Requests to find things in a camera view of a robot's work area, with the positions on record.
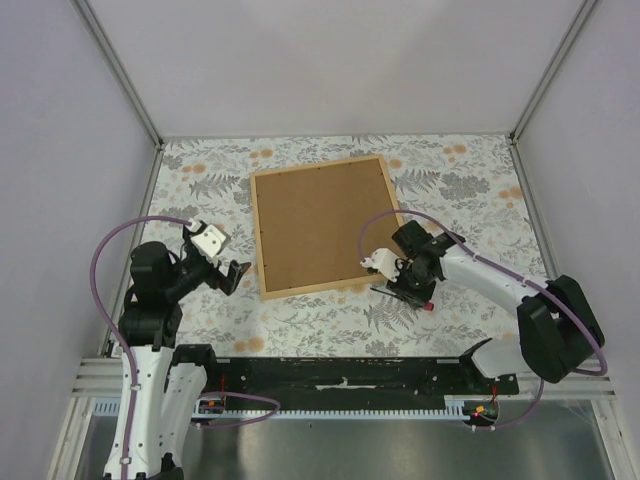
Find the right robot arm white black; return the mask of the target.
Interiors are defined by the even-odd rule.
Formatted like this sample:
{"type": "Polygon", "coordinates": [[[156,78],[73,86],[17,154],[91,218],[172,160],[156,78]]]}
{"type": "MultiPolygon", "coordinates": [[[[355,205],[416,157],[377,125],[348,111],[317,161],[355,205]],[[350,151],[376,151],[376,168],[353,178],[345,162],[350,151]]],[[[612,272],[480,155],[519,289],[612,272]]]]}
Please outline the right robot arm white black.
{"type": "Polygon", "coordinates": [[[494,377],[527,372],[556,384],[582,372],[590,356],[602,355],[603,332],[573,278],[527,277],[472,252],[463,237],[433,236],[415,221],[392,239],[399,254],[379,248],[363,265],[381,273],[392,295],[411,308],[430,308],[436,285],[449,282],[482,295],[517,320],[516,338],[491,338],[465,352],[469,362],[457,371],[465,391],[481,393],[494,377]]]}

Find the wooden picture frame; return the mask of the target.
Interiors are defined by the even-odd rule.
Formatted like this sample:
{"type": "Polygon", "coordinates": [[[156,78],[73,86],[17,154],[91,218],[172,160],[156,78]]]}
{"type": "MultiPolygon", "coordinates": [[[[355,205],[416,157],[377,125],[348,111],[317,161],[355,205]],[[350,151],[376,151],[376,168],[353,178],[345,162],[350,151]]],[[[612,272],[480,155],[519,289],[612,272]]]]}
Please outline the wooden picture frame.
{"type": "Polygon", "coordinates": [[[250,184],[262,300],[383,281],[360,264],[402,223],[383,156],[256,171],[250,184]]]}

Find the red black screwdriver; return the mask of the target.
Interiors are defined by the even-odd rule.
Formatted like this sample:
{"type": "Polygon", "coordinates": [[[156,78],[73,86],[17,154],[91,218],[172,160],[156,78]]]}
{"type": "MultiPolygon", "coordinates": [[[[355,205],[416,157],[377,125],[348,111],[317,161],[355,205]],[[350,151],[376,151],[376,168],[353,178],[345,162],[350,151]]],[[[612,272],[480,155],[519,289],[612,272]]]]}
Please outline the red black screwdriver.
{"type": "Polygon", "coordinates": [[[431,297],[434,291],[434,289],[431,287],[427,289],[428,294],[422,295],[422,296],[406,294],[399,291],[391,290],[386,287],[384,288],[371,287],[370,290],[376,293],[390,296],[396,300],[399,300],[415,311],[424,310],[424,311],[431,312],[435,308],[434,303],[431,301],[431,297]]]}

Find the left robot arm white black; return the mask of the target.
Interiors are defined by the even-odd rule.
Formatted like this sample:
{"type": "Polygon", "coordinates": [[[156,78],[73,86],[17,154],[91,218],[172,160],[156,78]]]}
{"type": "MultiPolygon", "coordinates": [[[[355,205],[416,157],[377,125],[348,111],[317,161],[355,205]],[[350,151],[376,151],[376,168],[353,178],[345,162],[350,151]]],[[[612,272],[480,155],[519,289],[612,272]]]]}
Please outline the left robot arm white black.
{"type": "Polygon", "coordinates": [[[125,342],[121,403],[104,478],[183,478],[196,400],[216,388],[220,368],[210,345],[177,345],[179,303],[202,284],[225,295],[236,290],[250,265],[231,261],[222,273],[217,257],[227,242],[223,231],[205,226],[183,231],[183,257],[158,241],[133,250],[132,285],[118,323],[125,342]]]}

